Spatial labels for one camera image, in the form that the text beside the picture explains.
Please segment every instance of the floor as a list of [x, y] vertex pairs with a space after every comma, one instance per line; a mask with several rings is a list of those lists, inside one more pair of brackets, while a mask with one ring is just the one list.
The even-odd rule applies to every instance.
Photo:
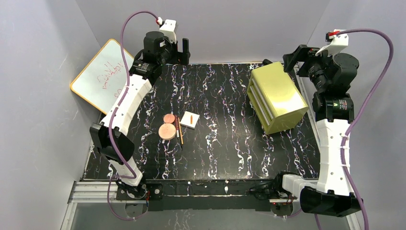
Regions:
[[[128, 136], [134, 159], [147, 179], [265, 179], [279, 171], [317, 178], [320, 153], [308, 115], [296, 128], [265, 135], [246, 96], [250, 71], [259, 64], [166, 66], [141, 103]], [[158, 129], [167, 113], [200, 115], [196, 129], [184, 128], [162, 141]], [[107, 180], [114, 168], [93, 151], [83, 180]]]
[[[125, 217], [139, 215], [140, 207], [113, 204]], [[325, 230], [349, 230], [346, 218], [319, 216]], [[171, 210], [148, 212], [136, 222], [113, 216], [107, 204], [78, 204], [72, 230], [317, 230], [314, 215], [301, 213], [282, 219], [253, 210]]]

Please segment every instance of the red handwriting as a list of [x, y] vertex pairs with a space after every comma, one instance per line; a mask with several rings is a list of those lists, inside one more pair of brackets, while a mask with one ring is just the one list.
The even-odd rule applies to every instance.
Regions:
[[117, 65], [113, 66], [110, 62], [105, 63], [104, 66], [106, 67], [104, 70], [105, 73], [97, 76], [97, 80], [102, 84], [102, 88], [106, 90], [110, 78], [116, 73], [121, 72], [124, 69], [124, 66], [123, 63], [117, 63]]
[[122, 89], [117, 89], [117, 93], [115, 93], [114, 96], [116, 98], [118, 98], [118, 96], [120, 96], [120, 94], [121, 94], [121, 91], [123, 91], [123, 90]]

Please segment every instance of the whiteboard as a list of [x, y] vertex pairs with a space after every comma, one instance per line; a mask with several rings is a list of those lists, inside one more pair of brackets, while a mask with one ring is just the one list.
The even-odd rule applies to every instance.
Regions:
[[[124, 52], [128, 68], [134, 58]], [[127, 75], [120, 44], [110, 39], [70, 84], [70, 89], [107, 114], [125, 85]]]

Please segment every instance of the gray wall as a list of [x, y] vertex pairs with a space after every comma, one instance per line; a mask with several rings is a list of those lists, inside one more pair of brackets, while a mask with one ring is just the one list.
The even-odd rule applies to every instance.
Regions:
[[[77, 0], [97, 41], [119, 40], [131, 13], [150, 10], [178, 22], [178, 38], [190, 41], [191, 63], [279, 60], [306, 44], [326, 0]], [[124, 33], [124, 47], [136, 54], [145, 33], [157, 30], [152, 16], [136, 16]]]
[[[113, 204], [122, 217], [141, 214], [141, 207], [127, 207]], [[325, 230], [349, 230], [346, 218], [320, 217]], [[283, 220], [270, 213], [254, 210], [172, 210], [149, 212], [136, 222], [122, 221], [113, 216], [107, 204], [78, 204], [72, 230], [316, 230], [315, 217], [301, 213]]]
[[[402, 198], [406, 191], [405, 12], [403, 0], [332, 0], [308, 43], [321, 47], [325, 32], [361, 27], [379, 29], [394, 43], [392, 65], [350, 139], [351, 175], [364, 199], [371, 229], [406, 226], [406, 201]], [[349, 90], [358, 113], [386, 63], [388, 46], [374, 34], [350, 34], [350, 45], [344, 52], [360, 61], [358, 76]], [[308, 79], [305, 82], [312, 96], [314, 86]]]
[[74, 0], [0, 0], [0, 229], [59, 229], [98, 112], [69, 83], [100, 49]]

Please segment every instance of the black marble table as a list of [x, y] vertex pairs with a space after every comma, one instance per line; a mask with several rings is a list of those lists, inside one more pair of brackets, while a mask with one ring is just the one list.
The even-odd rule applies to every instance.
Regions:
[[[290, 130], [266, 135], [246, 90], [259, 64], [166, 66], [130, 125], [134, 159], [147, 179], [273, 179], [279, 171], [317, 178], [320, 153], [306, 114]], [[183, 127], [183, 150], [176, 138], [163, 141], [158, 129], [167, 113], [200, 115], [196, 129]], [[107, 180], [115, 173], [94, 153], [83, 180]]]

